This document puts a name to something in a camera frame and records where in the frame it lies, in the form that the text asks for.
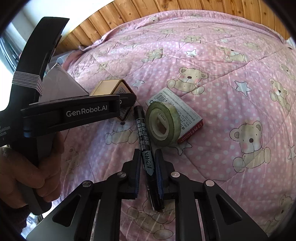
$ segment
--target silver screw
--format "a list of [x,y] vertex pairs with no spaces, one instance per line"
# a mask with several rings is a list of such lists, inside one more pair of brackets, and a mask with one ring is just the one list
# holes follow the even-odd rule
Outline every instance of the silver screw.
[[172,172],[170,175],[172,177],[180,177],[180,173],[178,173],[178,172]]
[[91,185],[91,181],[84,181],[83,183],[82,183],[82,186],[83,187],[85,187],[85,188],[88,188],[88,187],[90,187],[90,185]]
[[126,173],[125,172],[119,172],[119,173],[117,173],[117,176],[118,177],[125,177]]
[[212,181],[212,180],[206,180],[205,184],[209,187],[212,187],[215,185],[214,181]]

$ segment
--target black marker pen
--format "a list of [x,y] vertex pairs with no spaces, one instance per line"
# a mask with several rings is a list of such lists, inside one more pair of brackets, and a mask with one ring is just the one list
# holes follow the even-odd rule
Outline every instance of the black marker pen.
[[163,200],[160,199],[157,188],[155,161],[152,155],[148,132],[145,124],[145,114],[142,106],[137,105],[133,109],[137,125],[139,145],[142,153],[143,167],[146,172],[146,187],[153,210],[164,209]]

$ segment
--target gray ribbed strap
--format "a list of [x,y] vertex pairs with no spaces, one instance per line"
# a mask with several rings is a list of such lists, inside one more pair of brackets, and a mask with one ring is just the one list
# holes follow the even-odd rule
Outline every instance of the gray ribbed strap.
[[14,85],[33,88],[37,90],[40,95],[42,95],[42,81],[40,76],[37,74],[15,71],[13,74],[12,83]]

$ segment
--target green tape roll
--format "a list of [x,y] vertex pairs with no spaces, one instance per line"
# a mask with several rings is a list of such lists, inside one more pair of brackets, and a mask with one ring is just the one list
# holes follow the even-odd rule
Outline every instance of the green tape roll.
[[150,138],[158,146],[176,143],[181,133],[179,114],[172,104],[153,102],[146,112],[146,126]]

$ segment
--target pink quilt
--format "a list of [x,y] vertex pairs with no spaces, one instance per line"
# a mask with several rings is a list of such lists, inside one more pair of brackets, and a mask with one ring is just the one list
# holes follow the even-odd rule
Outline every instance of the pink quilt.
[[[268,234],[285,217],[296,197],[296,54],[276,32],[220,12],[170,11],[123,24],[75,57],[68,72],[88,92],[123,78],[146,110],[170,88],[204,126],[162,148],[164,158],[192,180],[214,180]],[[135,129],[130,115],[64,132],[61,200],[120,171],[138,148]],[[138,199],[123,201],[120,238],[175,240],[174,218],[172,201],[151,209],[142,172]]]

